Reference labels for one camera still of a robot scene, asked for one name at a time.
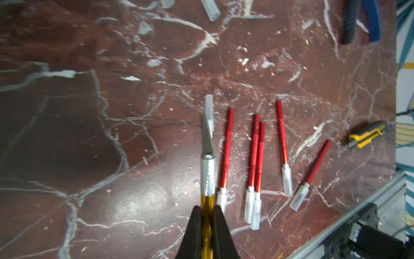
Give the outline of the translucent white knife cap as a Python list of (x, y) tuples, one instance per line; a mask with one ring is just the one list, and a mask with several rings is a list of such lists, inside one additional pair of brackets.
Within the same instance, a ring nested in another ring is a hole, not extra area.
[(221, 12), (215, 2), (215, 0), (201, 0), (202, 6), (211, 22), (216, 21)]

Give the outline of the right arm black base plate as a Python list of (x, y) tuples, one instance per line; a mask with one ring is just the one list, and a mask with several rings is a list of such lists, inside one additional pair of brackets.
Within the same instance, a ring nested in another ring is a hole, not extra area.
[(376, 204), (369, 203), (330, 234), (322, 243), (325, 253), (322, 259), (361, 259), (355, 251), (356, 238), (350, 239), (353, 225), (362, 223), (378, 229), (377, 210)]

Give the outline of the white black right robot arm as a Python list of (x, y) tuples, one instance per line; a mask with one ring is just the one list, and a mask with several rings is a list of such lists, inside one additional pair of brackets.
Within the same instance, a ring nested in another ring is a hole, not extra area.
[(355, 223), (349, 236), (351, 250), (363, 259), (413, 259), (414, 243), (403, 241), (371, 226)]

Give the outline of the red carving knife capped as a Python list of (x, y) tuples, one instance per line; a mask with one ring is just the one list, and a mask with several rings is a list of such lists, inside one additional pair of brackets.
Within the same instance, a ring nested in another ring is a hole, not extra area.
[(207, 117), (207, 123), (209, 125), (210, 137), (213, 137), (214, 133), (214, 118), (213, 118), (213, 95), (205, 96), (205, 115)]

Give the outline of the yellow black utility knife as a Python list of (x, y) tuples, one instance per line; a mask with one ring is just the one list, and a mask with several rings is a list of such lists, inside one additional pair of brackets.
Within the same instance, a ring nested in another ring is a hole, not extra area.
[(372, 143), (374, 139), (384, 136), (386, 132), (386, 122), (377, 121), (367, 124), (364, 128), (361, 128), (348, 136), (347, 149), (351, 151), (356, 148), (364, 148)]

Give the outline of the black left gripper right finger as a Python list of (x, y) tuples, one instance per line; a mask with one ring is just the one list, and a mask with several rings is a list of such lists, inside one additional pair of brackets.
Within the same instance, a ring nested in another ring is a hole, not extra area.
[(216, 205), (212, 216), (213, 259), (240, 259), (222, 208)]

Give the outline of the aluminium front frame rail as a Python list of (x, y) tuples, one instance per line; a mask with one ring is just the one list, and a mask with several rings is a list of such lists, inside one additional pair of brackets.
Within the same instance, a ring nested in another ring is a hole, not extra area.
[(290, 255), (291, 259), (409, 259), (405, 226), (406, 172)]

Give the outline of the red carving knife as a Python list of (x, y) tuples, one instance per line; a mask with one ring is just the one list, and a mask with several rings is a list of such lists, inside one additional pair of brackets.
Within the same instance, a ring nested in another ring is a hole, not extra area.
[(231, 145), (232, 145), (234, 115), (235, 115), (235, 111), (233, 109), (229, 109), (228, 117), (227, 117), (227, 124), (226, 124), (225, 145), (224, 145), (223, 159), (222, 159), (220, 188), (217, 193), (217, 201), (216, 201), (216, 204), (221, 207), (223, 214), (225, 214), (225, 210), (227, 206), (227, 179), (228, 179), (230, 153), (231, 153)]
[(288, 196), (293, 195), (293, 186), (292, 186), (292, 173), (289, 166), (289, 158), (287, 154), (287, 142), (286, 142), (286, 133), (285, 133), (285, 123), (284, 123), (284, 115), (282, 109), (282, 101), (276, 101), (276, 110), (278, 116), (278, 125), (279, 125), (279, 135), (280, 135), (280, 142), (281, 142), (281, 157), (282, 157), (282, 181), (284, 192)]
[(266, 123), (260, 122), (258, 156), (257, 156), (257, 171), (256, 171), (256, 180), (255, 180), (255, 187), (254, 187), (253, 216), (252, 216), (252, 221), (250, 225), (253, 231), (258, 231), (260, 229), (260, 217), (261, 217), (261, 210), (262, 210), (261, 190), (262, 190), (262, 174), (263, 174), (263, 159), (264, 159), (265, 127), (266, 127)]
[(260, 115), (255, 114), (253, 116), (253, 125), (252, 125), (251, 154), (250, 154), (248, 185), (247, 185), (246, 192), (245, 192), (244, 219), (247, 224), (251, 223), (252, 215), (253, 215), (254, 183), (255, 183), (257, 153), (258, 153), (259, 123), (260, 123)]

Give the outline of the red carving knife angled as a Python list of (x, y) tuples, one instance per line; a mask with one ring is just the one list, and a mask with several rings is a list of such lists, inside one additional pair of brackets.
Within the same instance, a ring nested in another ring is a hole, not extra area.
[(300, 187), (298, 188), (295, 196), (293, 197), (293, 199), (290, 203), (290, 208), (293, 209), (295, 212), (297, 212), (300, 209), (303, 201), (305, 200), (306, 196), (308, 195), (311, 183), (312, 183), (317, 171), (319, 170), (322, 162), (324, 161), (331, 144), (332, 144), (331, 140), (327, 140), (325, 142), (325, 144), (323, 145), (323, 147), (322, 147), (321, 151), (319, 152), (317, 158), (315, 159), (313, 165), (311, 166), (310, 171), (308, 172), (307, 178), (300, 185)]

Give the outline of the gold carving knife capped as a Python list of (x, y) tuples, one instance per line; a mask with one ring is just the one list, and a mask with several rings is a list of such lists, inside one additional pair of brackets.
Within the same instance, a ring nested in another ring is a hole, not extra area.
[(202, 250), (201, 258), (212, 259), (212, 215), (215, 195), (215, 160), (214, 148), (210, 134), (207, 113), (203, 113), (201, 154), (201, 217), (202, 217)]

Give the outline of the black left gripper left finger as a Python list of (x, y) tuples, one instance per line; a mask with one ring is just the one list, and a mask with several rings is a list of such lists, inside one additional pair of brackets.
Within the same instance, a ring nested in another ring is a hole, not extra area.
[(201, 259), (202, 215), (201, 207), (195, 206), (189, 218), (181, 246), (175, 259)]

